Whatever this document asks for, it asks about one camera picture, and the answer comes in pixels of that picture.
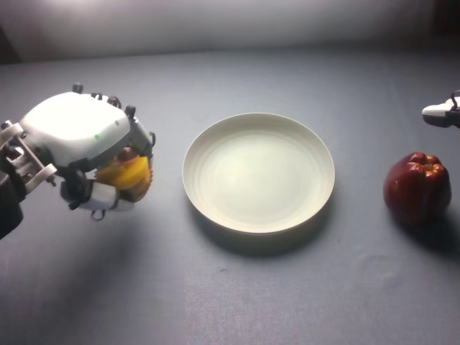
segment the red apple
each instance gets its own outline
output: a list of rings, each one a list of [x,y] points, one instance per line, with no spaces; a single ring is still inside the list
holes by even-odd
[[[441,216],[449,206],[449,172],[436,156],[411,153],[388,172],[383,197],[401,223],[422,226]]]

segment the gray fabric surface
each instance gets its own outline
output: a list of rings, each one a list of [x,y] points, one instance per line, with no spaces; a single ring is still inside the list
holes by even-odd
[[[134,104],[157,134],[155,182],[131,213],[95,223],[48,185],[23,202],[24,222],[0,241],[0,344],[457,343],[456,240],[404,234],[382,200],[396,160],[438,155],[458,229],[460,132],[420,115],[460,88],[456,68],[455,55],[338,48],[0,67],[1,120],[80,81]],[[250,111],[302,122],[334,158],[331,202],[289,236],[229,236],[183,191],[195,136]]]

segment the round plate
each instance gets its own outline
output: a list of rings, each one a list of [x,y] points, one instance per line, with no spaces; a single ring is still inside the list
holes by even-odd
[[[251,234],[284,231],[314,216],[334,186],[332,156],[307,127],[273,114],[242,114],[201,133],[183,165],[185,192],[208,219]]]

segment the white wall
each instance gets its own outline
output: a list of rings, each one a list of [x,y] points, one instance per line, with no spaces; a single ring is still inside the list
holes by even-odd
[[[424,35],[434,0],[0,0],[23,60]]]

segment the gray background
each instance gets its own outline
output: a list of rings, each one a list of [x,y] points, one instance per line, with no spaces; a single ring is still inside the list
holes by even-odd
[[[435,0],[1,0],[23,61],[426,37]]]
[[[95,223],[48,185],[23,202],[23,224],[0,241],[0,344],[458,343],[460,132],[420,115],[458,79],[458,56],[432,47],[0,67],[2,121],[80,81],[134,104],[157,133],[155,182],[134,211]],[[290,236],[226,235],[194,213],[183,191],[181,165],[195,136],[249,111],[302,122],[333,155],[329,204]],[[448,217],[426,243],[402,232],[382,200],[387,171],[413,150],[438,155],[451,173]]]

